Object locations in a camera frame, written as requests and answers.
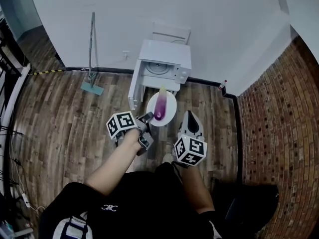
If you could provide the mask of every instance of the small white appliance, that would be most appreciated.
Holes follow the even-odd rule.
[[[131,109],[135,110],[143,102],[146,87],[160,89],[161,86],[165,86],[176,95],[190,72],[191,58],[188,45],[145,39],[129,90]]]

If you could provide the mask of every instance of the mop handle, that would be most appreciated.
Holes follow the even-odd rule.
[[[90,84],[91,88],[93,87],[93,82],[92,82],[92,77],[91,77],[91,60],[92,60],[92,35],[93,35],[93,21],[95,19],[95,12],[92,12],[92,17],[91,17],[91,32],[90,32],[90,49],[89,49],[89,79],[90,79]]]

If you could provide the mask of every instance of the mop head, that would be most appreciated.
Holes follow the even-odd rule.
[[[101,95],[104,91],[103,88],[101,87],[98,87],[96,85],[93,85],[93,87],[91,87],[90,83],[88,82],[83,82],[82,85],[81,85],[81,90],[85,90],[85,91],[88,91],[88,92],[91,92],[91,93],[94,93],[96,95]]]

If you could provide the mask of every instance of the small bottle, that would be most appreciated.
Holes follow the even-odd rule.
[[[224,87],[225,87],[225,85],[226,85],[226,80],[224,81],[224,82],[222,82],[219,86],[218,86],[218,89],[219,90],[222,90]]]

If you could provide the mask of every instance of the mop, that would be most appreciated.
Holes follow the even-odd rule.
[[[95,21],[95,12],[92,12],[92,17],[91,17],[91,33],[90,33],[90,51],[89,51],[89,81],[88,82],[84,82],[81,85],[81,89],[94,93],[96,95],[101,95],[103,93],[103,88],[98,87],[96,85],[93,85],[93,82],[95,81],[96,78],[96,73],[92,74],[92,65],[91,65],[91,60],[92,60],[92,35],[93,35],[93,22]]]

